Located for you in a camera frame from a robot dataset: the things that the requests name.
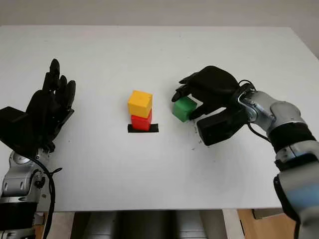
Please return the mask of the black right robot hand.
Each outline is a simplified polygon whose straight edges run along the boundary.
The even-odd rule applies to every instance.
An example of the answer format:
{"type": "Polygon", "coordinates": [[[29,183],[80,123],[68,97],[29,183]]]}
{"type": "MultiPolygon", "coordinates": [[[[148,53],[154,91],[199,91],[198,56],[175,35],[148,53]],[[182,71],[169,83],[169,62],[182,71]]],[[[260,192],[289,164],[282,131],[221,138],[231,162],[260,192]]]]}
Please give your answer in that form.
{"type": "Polygon", "coordinates": [[[190,115],[191,120],[207,115],[221,107],[226,108],[230,98],[239,89],[237,80],[225,70],[207,66],[179,81],[172,102],[188,95],[202,102],[190,115]]]}

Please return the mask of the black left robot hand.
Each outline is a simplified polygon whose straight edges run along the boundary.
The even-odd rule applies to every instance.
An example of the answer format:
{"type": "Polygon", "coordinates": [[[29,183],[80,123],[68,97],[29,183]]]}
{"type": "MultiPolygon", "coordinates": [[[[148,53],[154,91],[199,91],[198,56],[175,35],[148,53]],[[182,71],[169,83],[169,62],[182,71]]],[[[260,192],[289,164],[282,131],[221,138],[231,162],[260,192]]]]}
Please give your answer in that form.
{"type": "Polygon", "coordinates": [[[45,74],[42,89],[33,94],[26,109],[31,117],[37,148],[49,152],[55,150],[53,140],[74,113],[72,104],[75,92],[76,82],[68,81],[64,75],[60,75],[60,64],[57,59],[53,59],[49,72],[45,74]]]}

